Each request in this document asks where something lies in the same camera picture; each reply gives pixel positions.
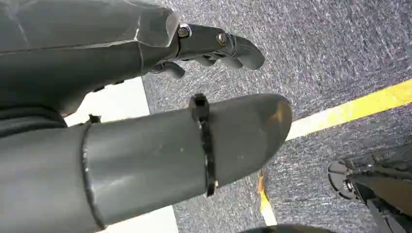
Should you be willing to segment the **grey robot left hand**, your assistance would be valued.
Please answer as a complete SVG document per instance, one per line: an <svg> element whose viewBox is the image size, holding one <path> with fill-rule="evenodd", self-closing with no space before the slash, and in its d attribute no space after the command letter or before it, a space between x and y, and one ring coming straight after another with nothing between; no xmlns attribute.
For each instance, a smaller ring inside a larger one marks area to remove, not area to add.
<svg viewBox="0 0 412 233"><path fill-rule="evenodd" d="M256 70L265 58L245 38L144 0L1 1L1 232L94 233L259 170L291 128L282 95L195 94L186 109L65 123L90 92L218 60Z"/></svg>

